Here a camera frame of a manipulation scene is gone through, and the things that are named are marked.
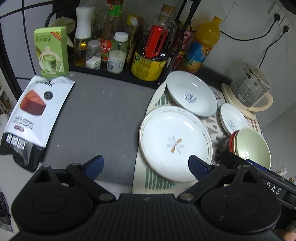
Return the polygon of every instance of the cake image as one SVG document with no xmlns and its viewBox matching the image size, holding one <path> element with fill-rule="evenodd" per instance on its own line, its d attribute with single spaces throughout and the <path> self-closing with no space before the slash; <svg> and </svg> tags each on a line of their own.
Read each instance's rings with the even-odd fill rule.
<svg viewBox="0 0 296 241">
<path fill-rule="evenodd" d="M 23 111 L 32 115 L 42 115 L 45 107 L 45 102 L 34 90 L 30 90 L 28 93 L 26 93 L 20 104 L 20 108 Z"/>
</svg>

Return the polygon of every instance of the small white dish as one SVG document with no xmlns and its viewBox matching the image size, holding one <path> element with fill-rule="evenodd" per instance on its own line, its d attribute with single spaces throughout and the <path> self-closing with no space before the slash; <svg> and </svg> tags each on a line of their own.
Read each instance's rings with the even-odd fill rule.
<svg viewBox="0 0 296 241">
<path fill-rule="evenodd" d="M 217 111 L 217 100 L 210 87 L 197 76 L 173 71 L 167 76 L 167 88 L 179 106 L 197 116 L 209 117 Z"/>
<path fill-rule="evenodd" d="M 241 128 L 249 127 L 244 115 L 235 106 L 225 103 L 221 106 L 220 119 L 223 129 L 228 135 L 239 131 Z"/>
<path fill-rule="evenodd" d="M 206 127 L 180 107 L 162 106 L 149 112 L 142 121 L 139 142 L 150 167 L 174 182 L 196 180 L 188 168 L 191 155 L 208 164 L 212 161 L 213 146 Z"/>
</svg>

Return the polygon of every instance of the electric kettle base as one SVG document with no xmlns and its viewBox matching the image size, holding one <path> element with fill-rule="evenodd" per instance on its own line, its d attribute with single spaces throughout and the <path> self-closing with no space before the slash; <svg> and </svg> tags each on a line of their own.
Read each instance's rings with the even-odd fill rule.
<svg viewBox="0 0 296 241">
<path fill-rule="evenodd" d="M 251 111 L 248 111 L 247 110 L 247 107 L 245 107 L 236 97 L 235 95 L 233 94 L 231 88 L 229 85 L 227 84 L 222 84 L 221 85 L 221 89 L 222 89 L 222 92 L 223 92 L 223 95 L 224 95 L 224 98 L 226 100 L 227 103 L 229 104 L 232 104 L 234 106 L 236 106 L 240 111 L 241 113 L 251 119 L 251 120 L 255 120 L 256 119 L 256 115 L 251 112 Z"/>
</svg>

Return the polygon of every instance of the white bowl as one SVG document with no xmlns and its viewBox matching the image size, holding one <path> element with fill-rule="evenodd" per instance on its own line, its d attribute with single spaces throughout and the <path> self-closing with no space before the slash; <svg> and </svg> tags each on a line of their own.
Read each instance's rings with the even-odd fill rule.
<svg viewBox="0 0 296 241">
<path fill-rule="evenodd" d="M 191 182 L 188 159 L 196 155 L 210 164 L 213 146 L 202 122 L 189 111 L 162 106 L 149 112 L 139 131 L 140 148 L 149 166 L 174 182 Z"/>
<path fill-rule="evenodd" d="M 235 139 L 236 154 L 270 169 L 271 156 L 264 138 L 252 128 L 241 129 Z"/>
<path fill-rule="evenodd" d="M 220 119 L 223 129 L 230 136 L 233 132 L 249 126 L 246 118 L 239 109 L 229 103 L 221 106 Z"/>
<path fill-rule="evenodd" d="M 172 99 L 197 116 L 208 117 L 217 111 L 217 100 L 210 87 L 197 76 L 185 71 L 173 71 L 167 76 L 167 88 Z"/>
</svg>

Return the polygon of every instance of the glass kettle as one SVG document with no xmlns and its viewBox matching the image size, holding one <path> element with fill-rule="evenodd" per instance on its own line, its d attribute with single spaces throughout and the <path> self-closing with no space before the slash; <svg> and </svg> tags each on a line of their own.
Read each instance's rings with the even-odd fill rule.
<svg viewBox="0 0 296 241">
<path fill-rule="evenodd" d="M 246 63 L 245 68 L 231 82 L 230 88 L 234 96 L 247 107 L 248 111 L 263 111 L 273 103 L 273 97 L 268 92 L 270 86 L 263 73 L 250 63 Z M 267 102 L 262 106 L 254 107 L 264 96 Z"/>
</svg>

